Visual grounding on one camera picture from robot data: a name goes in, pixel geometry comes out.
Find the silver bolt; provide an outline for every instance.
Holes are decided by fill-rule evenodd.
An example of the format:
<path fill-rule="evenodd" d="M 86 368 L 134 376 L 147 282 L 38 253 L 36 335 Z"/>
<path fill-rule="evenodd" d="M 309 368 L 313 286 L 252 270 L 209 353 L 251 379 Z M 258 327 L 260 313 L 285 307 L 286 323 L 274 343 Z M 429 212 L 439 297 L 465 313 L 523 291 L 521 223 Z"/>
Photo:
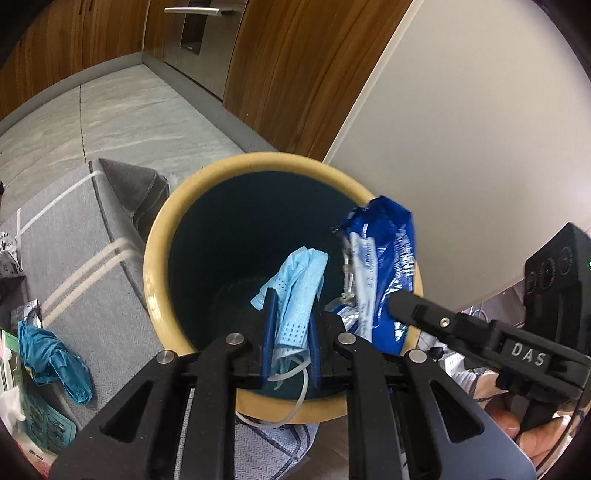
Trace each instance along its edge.
<path fill-rule="evenodd" d="M 410 350 L 408 357 L 410 358 L 411 362 L 416 364 L 422 364 L 427 361 L 427 354 L 418 348 Z"/>
<path fill-rule="evenodd" d="M 357 337 L 352 333 L 344 332 L 340 333 L 336 339 L 339 341 L 339 343 L 342 343 L 343 345 L 351 345 L 352 343 L 355 343 Z"/>
<path fill-rule="evenodd" d="M 162 350 L 156 355 L 156 360 L 159 364 L 169 364 L 174 360 L 174 352 L 172 350 Z"/>
<path fill-rule="evenodd" d="M 231 333 L 226 337 L 228 345 L 240 345 L 244 341 L 244 335 L 241 333 Z"/>

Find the white wall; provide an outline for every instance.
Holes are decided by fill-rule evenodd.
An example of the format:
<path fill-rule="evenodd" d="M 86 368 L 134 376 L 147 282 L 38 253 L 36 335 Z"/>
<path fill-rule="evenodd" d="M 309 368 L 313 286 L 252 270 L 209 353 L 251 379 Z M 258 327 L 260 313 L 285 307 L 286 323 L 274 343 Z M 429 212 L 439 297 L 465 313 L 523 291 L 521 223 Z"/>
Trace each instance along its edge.
<path fill-rule="evenodd" d="M 425 296 L 464 307 L 591 224 L 591 83 L 532 0 L 415 0 L 325 162 L 413 212 Z"/>

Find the tile grout line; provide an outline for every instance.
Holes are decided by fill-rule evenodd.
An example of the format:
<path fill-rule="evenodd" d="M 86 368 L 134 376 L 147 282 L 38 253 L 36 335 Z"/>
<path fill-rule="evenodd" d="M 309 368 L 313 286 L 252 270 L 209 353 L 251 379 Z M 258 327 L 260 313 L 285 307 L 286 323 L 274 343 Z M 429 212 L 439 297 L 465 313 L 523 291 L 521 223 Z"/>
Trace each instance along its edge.
<path fill-rule="evenodd" d="M 80 85 L 80 90 L 78 90 L 78 113 L 80 118 L 80 137 L 82 139 L 82 153 L 84 154 L 84 163 L 88 163 L 86 161 L 86 150 L 84 149 L 84 134 L 82 133 L 82 85 Z"/>

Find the oven handle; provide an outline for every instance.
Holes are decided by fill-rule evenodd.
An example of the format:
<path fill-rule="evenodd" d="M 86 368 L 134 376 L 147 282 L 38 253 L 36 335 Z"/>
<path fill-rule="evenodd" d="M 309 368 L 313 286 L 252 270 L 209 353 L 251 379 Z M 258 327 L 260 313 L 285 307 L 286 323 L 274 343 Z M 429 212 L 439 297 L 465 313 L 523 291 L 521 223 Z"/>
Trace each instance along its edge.
<path fill-rule="evenodd" d="M 166 14 L 192 14 L 192 15 L 211 15 L 221 17 L 222 15 L 232 15 L 234 10 L 231 8 L 211 8 L 211 7 L 168 7 L 164 9 Z"/>

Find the blue face mask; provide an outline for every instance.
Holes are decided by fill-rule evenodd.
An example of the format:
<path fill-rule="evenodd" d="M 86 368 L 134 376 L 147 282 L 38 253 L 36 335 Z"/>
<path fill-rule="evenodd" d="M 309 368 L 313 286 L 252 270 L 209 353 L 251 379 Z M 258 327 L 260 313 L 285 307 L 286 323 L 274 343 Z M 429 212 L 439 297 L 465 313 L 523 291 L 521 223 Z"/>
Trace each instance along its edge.
<path fill-rule="evenodd" d="M 310 312 L 314 297 L 320 297 L 328 258 L 327 254 L 319 250 L 299 248 L 287 257 L 279 272 L 251 300 L 254 308 L 262 310 L 267 288 L 271 287 L 277 292 L 279 305 L 271 362 L 272 374 L 287 372 L 295 356 L 309 362 Z"/>

